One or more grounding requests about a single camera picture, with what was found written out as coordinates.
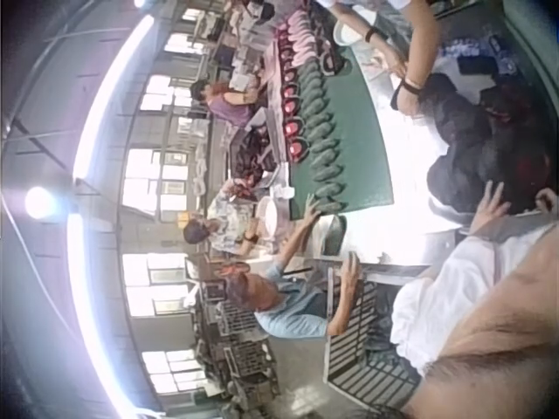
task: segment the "floor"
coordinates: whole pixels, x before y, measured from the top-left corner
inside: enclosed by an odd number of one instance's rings
[[[282,396],[269,407],[281,419],[342,419],[358,406],[322,381],[326,340],[271,338]]]

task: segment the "conveyor belt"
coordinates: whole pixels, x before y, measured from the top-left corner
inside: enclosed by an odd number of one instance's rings
[[[332,135],[341,140],[341,153],[335,163],[344,171],[336,181],[346,183],[336,199],[347,204],[344,212],[390,205],[394,202],[390,171],[375,108],[353,52],[344,49],[342,55],[349,61],[347,68],[325,82],[328,111],[335,121]],[[310,155],[291,167],[291,184],[295,187],[292,219],[301,218],[307,195],[319,187],[312,181],[312,159]]]

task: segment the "person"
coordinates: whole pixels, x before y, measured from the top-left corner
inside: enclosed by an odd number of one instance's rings
[[[494,194],[492,187],[491,182],[486,186],[469,237],[442,266],[428,269],[402,287],[394,301],[390,341],[421,375],[437,359],[454,327],[520,263],[549,227],[544,218],[542,225],[516,235],[509,222],[511,237],[503,240],[495,232],[488,235],[486,225],[491,222],[494,229],[510,206],[500,202],[504,184]],[[536,198],[536,205],[548,211],[542,203],[556,202],[557,196],[545,189]]]
[[[218,118],[235,127],[245,127],[254,115],[254,105],[259,99],[257,84],[252,83],[242,93],[231,90],[226,82],[211,84],[207,79],[201,79],[190,86],[190,96],[205,103]]]
[[[242,179],[229,179],[208,208],[208,217],[195,217],[183,229],[188,244],[210,240],[217,251],[238,256],[248,255],[259,240],[259,222],[252,217],[252,206],[230,202],[237,188],[246,188]]]
[[[427,2],[425,0],[316,1],[384,55],[389,68],[403,80],[397,96],[398,110],[408,116],[416,115],[419,112],[418,95],[431,73],[440,43],[440,28]],[[405,64],[401,52],[390,46],[376,28],[372,28],[365,19],[344,3],[357,3],[367,9],[378,10],[378,14],[390,20],[392,26],[400,32],[406,31],[406,21],[409,22],[413,29],[409,62]]]
[[[267,274],[236,272],[227,280],[228,299],[255,312],[262,328],[272,336],[285,339],[312,339],[336,336],[346,331],[360,275],[359,259],[352,253],[342,265],[340,304],[332,320],[327,320],[327,295],[304,280],[289,281],[283,273],[305,235],[321,216],[312,196],[302,222],[287,240]]]
[[[546,189],[538,194],[541,209],[544,200],[555,203],[557,211],[555,193]],[[557,213],[502,217],[502,205],[495,201],[486,197],[476,215],[474,228],[479,228],[481,237],[494,234],[495,226],[509,236],[508,228],[526,223],[529,217],[530,223],[543,220],[544,227],[520,263],[452,329],[410,400],[400,409],[373,406],[365,417],[558,417],[553,400],[559,390]]]

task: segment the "white container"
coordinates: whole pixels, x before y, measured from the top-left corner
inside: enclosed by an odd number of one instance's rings
[[[270,196],[263,197],[257,208],[256,217],[264,226],[264,240],[282,238],[289,231],[289,204],[276,203]]]
[[[363,17],[371,26],[373,26],[376,22],[376,12],[373,10],[365,9],[360,5],[356,5],[353,8],[354,11],[357,12],[361,17]],[[339,46],[348,46],[352,45],[355,42],[360,41],[363,37],[351,29],[346,24],[343,24],[341,21],[335,24],[334,27],[334,41]]]

